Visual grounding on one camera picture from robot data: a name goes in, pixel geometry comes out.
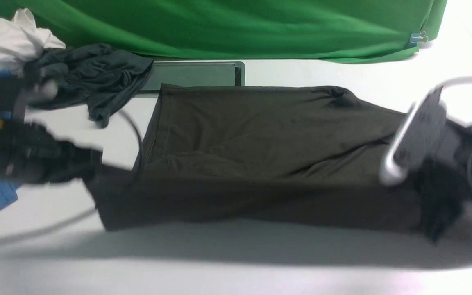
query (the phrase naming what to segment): clothing pile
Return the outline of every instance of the clothing pile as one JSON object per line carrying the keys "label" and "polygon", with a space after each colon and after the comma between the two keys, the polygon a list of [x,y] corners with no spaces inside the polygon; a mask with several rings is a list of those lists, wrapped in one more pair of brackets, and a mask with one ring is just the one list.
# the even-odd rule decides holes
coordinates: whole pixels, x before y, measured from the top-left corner
{"label": "clothing pile", "polygon": [[[101,128],[143,86],[152,63],[107,44],[66,49],[50,30],[36,27],[26,8],[10,21],[0,18],[0,75],[40,71],[45,80],[54,78],[59,86],[55,99],[29,106],[54,110],[87,104],[90,119]],[[17,199],[16,188],[0,182],[0,210]]]}

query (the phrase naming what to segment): white table surface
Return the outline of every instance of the white table surface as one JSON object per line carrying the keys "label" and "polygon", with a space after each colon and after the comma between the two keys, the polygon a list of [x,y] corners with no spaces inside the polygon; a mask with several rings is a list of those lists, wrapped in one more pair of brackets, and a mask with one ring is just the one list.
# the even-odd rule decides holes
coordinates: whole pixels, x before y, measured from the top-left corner
{"label": "white table surface", "polygon": [[[461,2],[447,8],[440,37],[402,62],[341,65],[317,60],[245,62],[248,86],[349,88],[363,100],[406,111],[442,80],[472,75],[472,35]],[[472,86],[446,90],[449,113],[472,121]],[[155,97],[126,107],[145,129]],[[58,136],[104,149],[132,167],[137,142],[113,116],[96,129],[86,107],[35,112]],[[420,238],[236,220],[105,233],[97,214],[42,229],[92,209],[80,181],[19,189],[0,212],[0,295],[320,295],[472,293],[472,246]],[[27,239],[19,239],[22,234]]]}

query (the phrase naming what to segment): green fabric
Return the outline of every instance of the green fabric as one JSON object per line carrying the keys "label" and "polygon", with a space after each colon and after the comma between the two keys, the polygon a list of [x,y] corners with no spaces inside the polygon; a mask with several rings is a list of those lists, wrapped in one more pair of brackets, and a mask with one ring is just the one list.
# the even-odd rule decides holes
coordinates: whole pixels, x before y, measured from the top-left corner
{"label": "green fabric", "polygon": [[381,62],[412,56],[412,33],[436,38],[447,0],[0,0],[28,7],[68,45],[110,43],[192,59],[324,58]]}

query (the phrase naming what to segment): gray cable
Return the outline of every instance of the gray cable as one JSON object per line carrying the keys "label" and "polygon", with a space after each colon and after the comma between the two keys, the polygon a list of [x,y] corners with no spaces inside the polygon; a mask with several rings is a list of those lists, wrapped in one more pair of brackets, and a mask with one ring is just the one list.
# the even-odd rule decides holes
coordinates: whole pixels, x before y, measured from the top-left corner
{"label": "gray cable", "polygon": [[67,226],[71,226],[72,224],[76,224],[80,221],[87,219],[88,217],[94,215],[96,213],[96,209],[89,209],[84,211],[83,213],[77,214],[67,220],[63,220],[62,222],[58,222],[51,226],[47,226],[44,228],[25,231],[24,233],[18,233],[13,235],[8,235],[4,237],[0,237],[0,246],[7,246],[13,243],[18,243],[20,241],[26,241],[29,239],[38,238],[44,235],[52,234],[58,230],[64,229]]}

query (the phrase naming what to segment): white cable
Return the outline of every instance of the white cable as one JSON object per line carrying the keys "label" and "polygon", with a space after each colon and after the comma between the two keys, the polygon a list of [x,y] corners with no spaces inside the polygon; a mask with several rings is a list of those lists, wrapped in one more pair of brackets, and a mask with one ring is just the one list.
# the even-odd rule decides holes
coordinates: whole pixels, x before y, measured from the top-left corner
{"label": "white cable", "polygon": [[452,86],[462,85],[462,84],[472,84],[472,75],[467,75],[464,77],[457,77],[445,80],[441,84],[439,84],[436,88],[448,88]]}

